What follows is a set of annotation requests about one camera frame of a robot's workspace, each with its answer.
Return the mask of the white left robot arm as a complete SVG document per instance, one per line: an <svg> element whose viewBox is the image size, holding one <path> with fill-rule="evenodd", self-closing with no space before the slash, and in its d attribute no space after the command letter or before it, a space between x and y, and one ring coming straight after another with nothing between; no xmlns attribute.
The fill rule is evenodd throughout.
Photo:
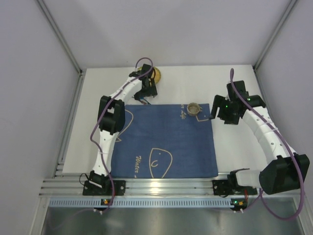
<svg viewBox="0 0 313 235"><path fill-rule="evenodd" d="M97 157L90 179L97 182L97 177L109 177L115 141L125 125L125 104L131 99L155 97L155 69L152 65L143 64L129 74L125 83L109 96L102 96L99 103L98 118L90 141L97 146Z"/></svg>

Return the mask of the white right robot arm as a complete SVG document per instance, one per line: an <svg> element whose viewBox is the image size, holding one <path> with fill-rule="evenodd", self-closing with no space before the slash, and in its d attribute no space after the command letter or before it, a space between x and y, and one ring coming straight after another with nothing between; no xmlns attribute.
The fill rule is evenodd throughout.
<svg viewBox="0 0 313 235"><path fill-rule="evenodd" d="M216 95L210 119L219 118L225 124L237 125L243 120L255 135L265 157L266 166L231 171L227 178L234 188L261 188L266 194L276 194L300 188L299 176L292 161L295 158L302 177L310 165L309 158L299 155L277 136L279 131L271 120L265 102L259 95L249 95L243 80L227 84L226 97Z"/></svg>

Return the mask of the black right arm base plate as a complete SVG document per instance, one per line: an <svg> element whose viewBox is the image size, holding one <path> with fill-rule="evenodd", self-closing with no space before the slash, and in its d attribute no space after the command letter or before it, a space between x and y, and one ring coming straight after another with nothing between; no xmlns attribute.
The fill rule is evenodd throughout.
<svg viewBox="0 0 313 235"><path fill-rule="evenodd" d="M249 186L239 186L233 179L212 180L215 196L227 197L230 195L257 195L257 189Z"/></svg>

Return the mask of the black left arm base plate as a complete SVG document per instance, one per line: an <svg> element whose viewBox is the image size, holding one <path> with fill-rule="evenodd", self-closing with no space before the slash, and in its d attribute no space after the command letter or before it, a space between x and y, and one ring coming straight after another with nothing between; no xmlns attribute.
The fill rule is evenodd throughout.
<svg viewBox="0 0 313 235"><path fill-rule="evenodd" d="M98 175L94 171L84 182L84 196L123 196L126 189L125 180L113 180L108 176Z"/></svg>

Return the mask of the speckled ceramic cup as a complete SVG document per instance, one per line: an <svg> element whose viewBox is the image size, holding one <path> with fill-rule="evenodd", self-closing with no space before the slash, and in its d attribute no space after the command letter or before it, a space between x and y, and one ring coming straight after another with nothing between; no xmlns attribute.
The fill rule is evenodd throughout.
<svg viewBox="0 0 313 235"><path fill-rule="evenodd" d="M189 103L187 105L188 115L195 117L201 112L201 106L195 102Z"/></svg>

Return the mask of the blue cloth placemat with fish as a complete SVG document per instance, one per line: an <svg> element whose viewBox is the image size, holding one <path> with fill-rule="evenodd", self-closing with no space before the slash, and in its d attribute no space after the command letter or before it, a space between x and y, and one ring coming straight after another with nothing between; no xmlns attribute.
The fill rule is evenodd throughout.
<svg viewBox="0 0 313 235"><path fill-rule="evenodd" d="M218 176L210 106L192 117L185 104L127 105L112 155L114 178Z"/></svg>

